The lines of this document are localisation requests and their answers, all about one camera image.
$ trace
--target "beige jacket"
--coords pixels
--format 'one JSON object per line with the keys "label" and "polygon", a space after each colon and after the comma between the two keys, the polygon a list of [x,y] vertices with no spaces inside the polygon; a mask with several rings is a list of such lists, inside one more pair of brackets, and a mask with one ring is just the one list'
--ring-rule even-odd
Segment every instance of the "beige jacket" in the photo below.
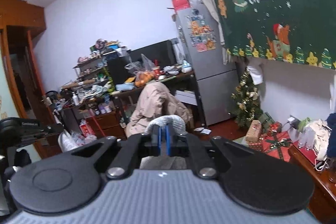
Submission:
{"label": "beige jacket", "polygon": [[183,103],[160,82],[150,83],[141,92],[136,108],[126,127],[126,136],[142,133],[149,122],[162,115],[178,115],[187,123],[191,115]]}

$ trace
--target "green christmas tapestry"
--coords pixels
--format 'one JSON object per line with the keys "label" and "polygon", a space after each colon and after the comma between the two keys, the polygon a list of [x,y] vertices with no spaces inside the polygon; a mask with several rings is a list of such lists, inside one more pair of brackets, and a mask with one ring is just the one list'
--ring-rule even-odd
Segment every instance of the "green christmas tapestry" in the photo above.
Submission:
{"label": "green christmas tapestry", "polygon": [[336,0],[215,0],[234,56],[336,68]]}

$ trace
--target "wooden table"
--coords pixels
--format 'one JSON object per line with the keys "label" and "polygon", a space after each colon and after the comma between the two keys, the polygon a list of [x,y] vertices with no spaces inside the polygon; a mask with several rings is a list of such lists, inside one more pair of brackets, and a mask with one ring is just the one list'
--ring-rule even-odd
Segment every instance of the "wooden table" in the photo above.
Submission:
{"label": "wooden table", "polygon": [[288,150],[290,162],[303,167],[313,178],[314,194],[310,199],[308,209],[322,223],[327,223],[336,217],[336,186],[329,181],[329,171],[318,172],[312,163],[294,145]]}
{"label": "wooden table", "polygon": [[[182,73],[181,72],[178,75],[176,75],[176,77],[171,78],[169,80],[166,80],[162,83],[165,84],[169,88],[169,87],[173,86],[174,83],[184,81],[184,80],[189,80],[191,82],[191,85],[193,87],[193,91],[195,92],[197,109],[198,109],[198,112],[199,112],[199,119],[201,120],[201,126],[206,127],[203,105],[202,105],[201,96],[200,96],[200,92],[199,92],[199,89],[198,89],[198,85],[197,85],[197,81],[196,81],[194,71],[192,70],[192,71],[187,72],[187,73]],[[135,88],[133,90],[123,91],[123,92],[113,96],[112,100],[113,100],[114,104],[117,105],[118,108],[120,109],[121,115],[124,118],[124,121],[126,123],[128,123],[128,119],[127,119],[127,117],[124,113],[122,102],[121,102],[120,99],[128,97],[130,95],[140,94],[140,92],[144,89],[144,87],[145,87],[145,85],[141,86],[139,88]]]}

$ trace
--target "cabinet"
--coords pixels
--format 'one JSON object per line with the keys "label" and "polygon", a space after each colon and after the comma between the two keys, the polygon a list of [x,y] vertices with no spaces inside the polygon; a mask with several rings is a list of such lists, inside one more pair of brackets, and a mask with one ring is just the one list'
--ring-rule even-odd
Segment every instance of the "cabinet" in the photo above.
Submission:
{"label": "cabinet", "polygon": [[[100,114],[95,116],[95,119],[106,136],[115,136],[118,139],[123,140],[126,139],[125,132],[119,124],[119,115],[115,111],[106,114]],[[104,137],[93,117],[86,118],[86,122],[96,133],[98,139]]]}

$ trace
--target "wooden floor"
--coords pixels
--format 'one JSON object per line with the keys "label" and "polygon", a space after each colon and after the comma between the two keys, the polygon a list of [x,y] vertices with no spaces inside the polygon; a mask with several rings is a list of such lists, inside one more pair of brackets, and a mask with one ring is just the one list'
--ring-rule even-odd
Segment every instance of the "wooden floor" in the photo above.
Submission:
{"label": "wooden floor", "polygon": [[200,134],[201,140],[207,140],[214,136],[221,136],[228,140],[235,140],[246,135],[247,128],[239,128],[235,123],[235,119],[229,119],[209,126],[211,130],[210,135]]}

